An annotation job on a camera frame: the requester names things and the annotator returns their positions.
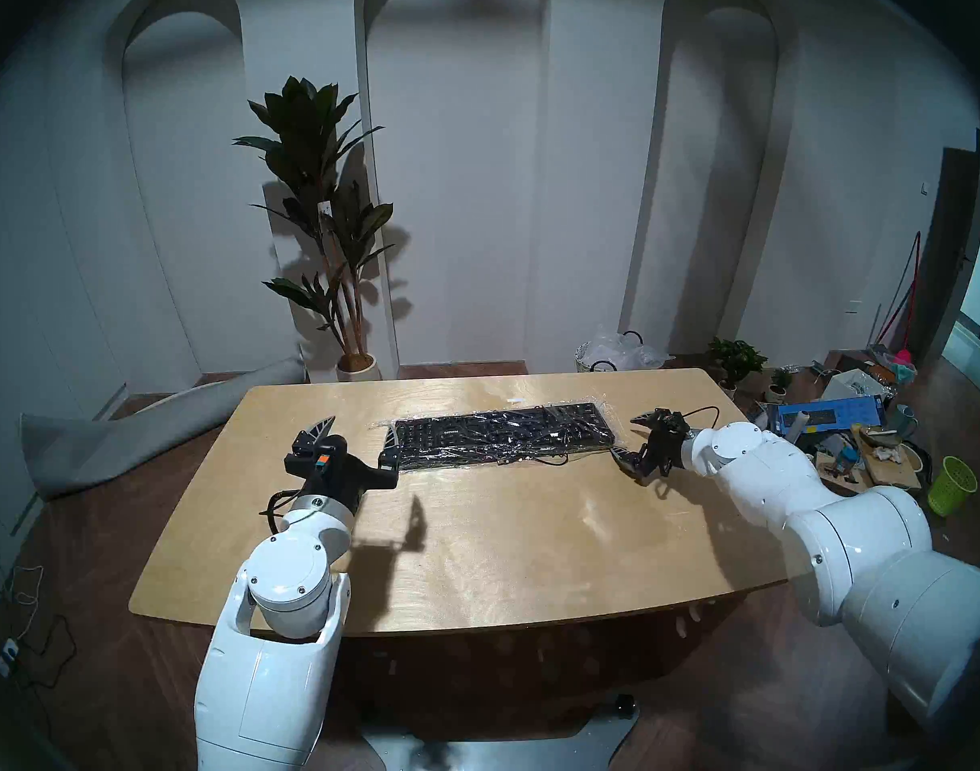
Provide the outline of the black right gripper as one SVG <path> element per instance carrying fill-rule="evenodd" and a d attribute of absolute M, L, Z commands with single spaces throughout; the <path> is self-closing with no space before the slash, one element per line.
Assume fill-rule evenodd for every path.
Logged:
<path fill-rule="evenodd" d="M 692 429 L 680 411 L 655 408 L 631 418 L 649 434 L 640 451 L 613 446 L 609 452 L 617 466 L 630 477 L 646 481 L 653 474 L 668 478 L 673 468 L 683 469 L 682 448 Z"/>

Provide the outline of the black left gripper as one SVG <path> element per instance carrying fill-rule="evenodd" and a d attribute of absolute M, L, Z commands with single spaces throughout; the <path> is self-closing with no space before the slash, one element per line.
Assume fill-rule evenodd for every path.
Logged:
<path fill-rule="evenodd" d="M 322 496 L 356 515 L 361 498 L 372 490 L 394 490 L 400 475 L 400 442 L 391 422 L 378 457 L 370 467 L 348 450 L 346 439 L 330 434 L 334 415 L 299 432 L 286 455 L 286 473 L 303 480 L 298 496 Z"/>

